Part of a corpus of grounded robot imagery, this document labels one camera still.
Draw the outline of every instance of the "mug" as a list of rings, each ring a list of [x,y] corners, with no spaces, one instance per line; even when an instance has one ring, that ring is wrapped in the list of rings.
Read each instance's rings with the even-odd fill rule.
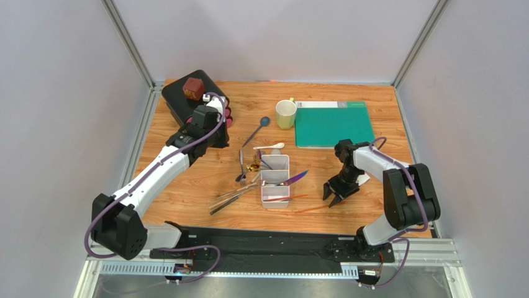
[[[289,129],[294,125],[296,119],[297,106],[294,98],[279,101],[276,104],[276,115],[280,129]]]

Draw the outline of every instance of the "metal fork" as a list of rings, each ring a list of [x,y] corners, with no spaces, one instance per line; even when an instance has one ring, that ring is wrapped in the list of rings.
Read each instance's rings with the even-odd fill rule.
[[[246,174],[244,171],[244,157],[243,157],[242,150],[239,150],[239,158],[241,159],[241,175],[242,175],[240,184],[241,186],[246,186]]]

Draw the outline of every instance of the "brown box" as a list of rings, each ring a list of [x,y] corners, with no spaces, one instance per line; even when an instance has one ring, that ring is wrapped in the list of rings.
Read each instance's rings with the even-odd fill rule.
[[[204,82],[201,79],[189,78],[182,89],[186,98],[199,101],[204,95]]]

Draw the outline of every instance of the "wooden tabletop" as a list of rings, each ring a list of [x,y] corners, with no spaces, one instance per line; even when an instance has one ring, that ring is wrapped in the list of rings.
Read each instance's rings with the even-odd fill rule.
[[[208,149],[202,158],[169,183],[147,210],[144,222],[170,220],[180,225],[202,227],[355,233],[356,229],[373,222],[383,213],[382,184],[374,178],[344,203],[327,208],[332,197],[322,200],[323,184],[341,170],[340,161],[333,150],[297,148],[294,128],[279,129],[274,108],[279,100],[290,97],[300,101],[365,101],[375,136],[386,136],[388,139],[382,151],[410,163],[410,149],[393,87],[244,81],[216,83],[230,98],[234,119],[228,129],[230,146]],[[260,190],[256,188],[220,212],[210,215],[210,199],[240,187],[235,182],[240,174],[238,151],[259,126],[262,116],[270,117],[271,124],[262,128],[243,149],[246,163],[250,163],[255,152],[252,147],[284,142],[286,146],[281,151],[290,157],[291,176],[309,170],[305,178],[291,186],[291,193],[308,196],[294,199],[287,209],[264,209]],[[136,174],[157,156],[167,138],[178,128],[165,100],[160,98]],[[314,207],[321,208],[307,211]],[[430,237],[430,233],[411,236]]]

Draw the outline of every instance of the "green folder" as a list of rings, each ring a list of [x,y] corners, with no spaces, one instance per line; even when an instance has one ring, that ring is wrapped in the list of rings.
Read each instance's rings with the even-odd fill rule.
[[[368,108],[363,101],[296,101],[296,146],[334,148],[340,140],[374,140]]]

